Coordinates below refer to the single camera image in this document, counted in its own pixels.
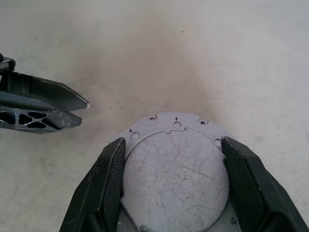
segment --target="circular metal disc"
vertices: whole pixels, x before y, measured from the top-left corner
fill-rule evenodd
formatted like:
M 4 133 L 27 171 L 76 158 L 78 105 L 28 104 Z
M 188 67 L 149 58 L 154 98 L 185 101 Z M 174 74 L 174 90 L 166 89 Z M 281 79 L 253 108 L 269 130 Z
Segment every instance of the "circular metal disc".
M 218 125 L 184 113 L 143 118 L 126 137 L 122 204 L 139 231 L 199 232 L 221 216 L 228 177 Z

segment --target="metal plate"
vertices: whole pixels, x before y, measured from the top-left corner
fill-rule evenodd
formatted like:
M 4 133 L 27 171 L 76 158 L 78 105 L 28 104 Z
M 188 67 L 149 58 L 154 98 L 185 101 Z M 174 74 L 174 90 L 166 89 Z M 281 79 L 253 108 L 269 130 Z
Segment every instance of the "metal plate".
M 233 208 L 225 216 L 222 136 L 231 135 L 185 113 L 145 117 L 117 135 L 126 138 L 122 204 L 138 231 L 240 231 Z

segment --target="screw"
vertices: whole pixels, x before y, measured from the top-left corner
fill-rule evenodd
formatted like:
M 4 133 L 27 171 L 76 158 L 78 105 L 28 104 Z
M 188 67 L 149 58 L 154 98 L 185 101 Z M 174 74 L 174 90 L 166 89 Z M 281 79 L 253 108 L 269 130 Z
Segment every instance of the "screw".
M 237 224 L 237 219 L 232 217 L 231 218 L 231 223 L 232 223 L 232 225 L 236 225 Z

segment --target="concrete floor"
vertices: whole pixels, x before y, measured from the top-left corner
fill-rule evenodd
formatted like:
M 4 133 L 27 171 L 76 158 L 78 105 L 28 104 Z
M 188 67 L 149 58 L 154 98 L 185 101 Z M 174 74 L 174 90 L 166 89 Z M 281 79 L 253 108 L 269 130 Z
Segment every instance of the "concrete floor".
M 226 127 L 309 225 L 307 0 L 4 0 L 0 51 L 17 72 L 90 101 L 81 126 L 0 130 L 4 227 L 58 231 L 108 139 L 155 112 Z

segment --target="floor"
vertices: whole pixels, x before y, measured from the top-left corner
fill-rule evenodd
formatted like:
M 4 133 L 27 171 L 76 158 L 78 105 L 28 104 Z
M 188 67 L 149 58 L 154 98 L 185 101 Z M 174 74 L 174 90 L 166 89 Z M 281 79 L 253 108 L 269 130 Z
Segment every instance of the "floor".
M 108 139 L 155 112 L 224 126 L 262 159 L 309 225 L 307 0 L 16 0 L 0 51 L 89 110 L 44 135 L 0 130 L 5 231 L 58 231 Z

